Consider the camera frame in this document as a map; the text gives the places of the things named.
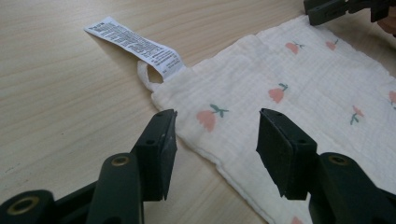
black plastic part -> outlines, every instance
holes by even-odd
[[[388,201],[393,205],[394,208],[396,208],[396,195],[381,189],[382,193],[387,197]]]
[[[58,224],[85,223],[90,209],[96,182],[76,190],[75,192],[56,201],[56,217]]]
[[[371,9],[371,22],[375,22],[386,18],[394,6],[396,0],[304,0],[305,14],[314,26],[365,8]]]
[[[0,206],[0,220],[2,224],[51,224],[54,223],[54,207],[49,191],[26,191]]]
[[[107,158],[96,183],[87,224],[143,223],[137,159],[130,153]]]
[[[320,200],[317,195],[311,195],[309,213],[314,224],[334,224],[335,216],[327,200]]]
[[[156,114],[131,153],[139,161],[143,201],[160,201],[167,197],[177,152],[173,109]]]
[[[347,3],[345,0],[304,0],[304,8],[309,23],[315,26],[344,16]]]
[[[335,223],[396,223],[396,210],[359,165],[337,153],[323,153],[316,180],[335,216]]]
[[[285,115],[262,109],[259,152],[281,196],[305,200],[310,170],[318,157],[317,143]]]

white fabric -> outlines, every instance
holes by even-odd
[[[156,87],[152,100],[177,110],[177,135],[214,162],[257,213],[298,224],[312,222],[308,201],[280,198],[255,151],[261,108],[287,115],[317,141],[318,154],[353,158],[395,193],[395,94],[395,78],[381,64],[301,16],[183,70]]]

screw hole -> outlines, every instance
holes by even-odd
[[[342,157],[340,157],[340,156],[331,155],[331,156],[329,157],[329,160],[330,160],[332,163],[337,164],[337,165],[348,165],[347,160],[344,159],[344,158],[342,158]]]

care label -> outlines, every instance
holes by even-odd
[[[163,81],[170,80],[185,67],[175,50],[134,33],[111,17],[87,26],[84,30],[122,47],[150,64],[163,76]]]

light wood surface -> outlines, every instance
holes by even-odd
[[[30,189],[56,199],[127,152],[157,112],[137,58],[83,31],[111,16],[193,66],[304,13],[303,0],[0,1],[0,203]],[[368,10],[326,24],[396,74],[396,38]],[[265,223],[210,162],[178,140],[168,201],[146,223]]]

